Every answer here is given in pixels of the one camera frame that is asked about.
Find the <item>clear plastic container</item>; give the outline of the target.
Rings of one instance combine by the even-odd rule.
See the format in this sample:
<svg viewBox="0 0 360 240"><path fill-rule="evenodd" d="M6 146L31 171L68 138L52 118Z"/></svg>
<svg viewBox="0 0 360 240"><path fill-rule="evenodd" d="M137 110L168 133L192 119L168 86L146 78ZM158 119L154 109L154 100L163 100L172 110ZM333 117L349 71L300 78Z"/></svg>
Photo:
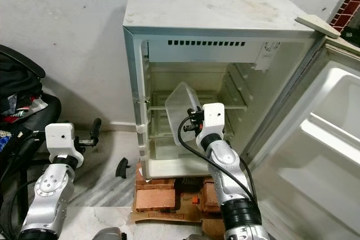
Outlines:
<svg viewBox="0 0 360 240"><path fill-rule="evenodd" d="M165 112L168 116L170 132L176 145L182 145L181 142L190 142L195 140L196 135L193 130L183 130L183 126L190 125L190 120L181 125L183 119L188 117L187 110L201 107L200 99L196 91L181 81L165 100Z"/></svg>

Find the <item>glass fridge shelf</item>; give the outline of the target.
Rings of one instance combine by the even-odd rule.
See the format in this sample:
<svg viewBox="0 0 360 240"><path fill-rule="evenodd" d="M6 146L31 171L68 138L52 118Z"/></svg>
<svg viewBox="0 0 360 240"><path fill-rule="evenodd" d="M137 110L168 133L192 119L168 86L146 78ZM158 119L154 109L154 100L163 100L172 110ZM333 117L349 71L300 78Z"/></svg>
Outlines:
<svg viewBox="0 0 360 240"><path fill-rule="evenodd" d="M152 103L146 103L147 104L147 109L149 109L149 111L164 111L165 110L165 106L164 105L154 105ZM247 109L247 105L231 105L231 104L226 104L224 105L224 108L226 110L246 110Z"/></svg>

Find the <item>small white fridge cabinet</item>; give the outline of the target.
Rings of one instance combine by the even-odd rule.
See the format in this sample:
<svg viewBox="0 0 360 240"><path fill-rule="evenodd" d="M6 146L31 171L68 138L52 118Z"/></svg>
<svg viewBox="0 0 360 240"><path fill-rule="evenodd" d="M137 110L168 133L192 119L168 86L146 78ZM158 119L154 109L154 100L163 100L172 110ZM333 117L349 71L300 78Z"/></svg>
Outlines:
<svg viewBox="0 0 360 240"><path fill-rule="evenodd" d="M146 179L208 174L175 144L165 105L181 81L224 109L224 138L245 161L319 34L290 0L128 0L123 17L139 160Z"/></svg>

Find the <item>white fridge door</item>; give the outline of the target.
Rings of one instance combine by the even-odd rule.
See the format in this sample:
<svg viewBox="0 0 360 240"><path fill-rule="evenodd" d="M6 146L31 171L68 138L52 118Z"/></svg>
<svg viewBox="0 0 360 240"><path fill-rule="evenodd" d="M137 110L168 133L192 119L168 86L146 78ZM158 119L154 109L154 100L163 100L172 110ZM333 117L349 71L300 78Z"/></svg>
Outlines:
<svg viewBox="0 0 360 240"><path fill-rule="evenodd" d="M360 48L326 22L249 147L275 240L360 240Z"/></svg>

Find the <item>small black curved object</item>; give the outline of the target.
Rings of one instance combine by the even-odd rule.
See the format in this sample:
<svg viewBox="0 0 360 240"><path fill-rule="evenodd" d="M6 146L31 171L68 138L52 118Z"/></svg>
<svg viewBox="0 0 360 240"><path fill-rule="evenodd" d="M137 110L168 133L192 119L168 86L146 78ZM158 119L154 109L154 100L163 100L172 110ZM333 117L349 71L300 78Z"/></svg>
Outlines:
<svg viewBox="0 0 360 240"><path fill-rule="evenodd" d="M129 160L126 157L121 158L118 165L116 166L115 176L116 178L128 178L128 170L131 168Z"/></svg>

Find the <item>black office chair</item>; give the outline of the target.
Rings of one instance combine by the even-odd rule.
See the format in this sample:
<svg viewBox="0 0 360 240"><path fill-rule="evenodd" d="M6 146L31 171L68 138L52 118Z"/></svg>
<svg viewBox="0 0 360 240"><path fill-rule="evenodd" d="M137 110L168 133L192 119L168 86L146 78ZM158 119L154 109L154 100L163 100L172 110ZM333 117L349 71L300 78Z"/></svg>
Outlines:
<svg viewBox="0 0 360 240"><path fill-rule="evenodd" d="M1 55L19 62L33 62L8 46L0 46ZM36 155L46 137L44 127L54 123L61 114L61 102L51 94L43 93L48 106L13 123L1 123L1 215L0 229L5 240L15 240L20 235L20 225L28 213L31 187L28 170L37 162Z"/></svg>

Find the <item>red brick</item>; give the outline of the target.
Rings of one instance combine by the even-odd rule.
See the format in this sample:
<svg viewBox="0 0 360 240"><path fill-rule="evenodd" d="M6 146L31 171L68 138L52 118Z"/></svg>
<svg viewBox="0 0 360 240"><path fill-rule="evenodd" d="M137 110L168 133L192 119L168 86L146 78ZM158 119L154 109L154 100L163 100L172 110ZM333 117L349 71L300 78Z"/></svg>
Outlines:
<svg viewBox="0 0 360 240"><path fill-rule="evenodd" d="M214 189L214 180L209 176L206 176L206 178L203 179L197 207L200 212L203 212L204 214L219 214L221 212L218 196Z"/></svg>
<svg viewBox="0 0 360 240"><path fill-rule="evenodd" d="M224 240L226 227L223 224L223 219L202 219L201 230L211 240Z"/></svg>
<svg viewBox="0 0 360 240"><path fill-rule="evenodd" d="M136 189L174 189L176 181L174 178L145 179L142 176L142 163L137 163L134 177Z"/></svg>
<svg viewBox="0 0 360 240"><path fill-rule="evenodd" d="M139 212L175 209L175 189L139 189L134 197L134 209Z"/></svg>

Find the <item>pile of dark clothes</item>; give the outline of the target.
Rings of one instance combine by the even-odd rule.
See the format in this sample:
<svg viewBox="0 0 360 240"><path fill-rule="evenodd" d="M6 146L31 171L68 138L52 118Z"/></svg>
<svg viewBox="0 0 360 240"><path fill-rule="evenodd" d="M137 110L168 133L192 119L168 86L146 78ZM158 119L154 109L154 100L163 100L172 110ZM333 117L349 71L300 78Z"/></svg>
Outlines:
<svg viewBox="0 0 360 240"><path fill-rule="evenodd" d="M1 55L0 121L11 124L46 109L43 84L46 71L34 62L19 62Z"/></svg>

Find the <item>grey robot left leg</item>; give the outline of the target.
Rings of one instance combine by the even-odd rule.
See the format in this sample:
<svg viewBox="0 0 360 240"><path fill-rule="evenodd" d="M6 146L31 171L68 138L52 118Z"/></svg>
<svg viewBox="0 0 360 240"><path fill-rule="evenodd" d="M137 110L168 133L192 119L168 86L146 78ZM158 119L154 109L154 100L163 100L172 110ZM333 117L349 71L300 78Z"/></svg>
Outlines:
<svg viewBox="0 0 360 240"><path fill-rule="evenodd" d="M127 240L127 238L126 233L118 227L108 227L99 230L91 240Z"/></svg>

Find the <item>brown cardboard sheet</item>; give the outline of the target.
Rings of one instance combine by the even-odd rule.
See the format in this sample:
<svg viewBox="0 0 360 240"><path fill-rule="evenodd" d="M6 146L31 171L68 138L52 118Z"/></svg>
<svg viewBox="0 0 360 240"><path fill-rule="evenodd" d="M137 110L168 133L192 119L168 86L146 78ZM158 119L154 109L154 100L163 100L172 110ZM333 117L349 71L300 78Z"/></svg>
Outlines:
<svg viewBox="0 0 360 240"><path fill-rule="evenodd" d="M195 204L199 201L198 196L191 195L190 197L181 197L177 206L179 209L171 211L132 211L129 219L133 222L141 220L166 220L178 221L185 223L199 224L203 219L203 214L200 212Z"/></svg>

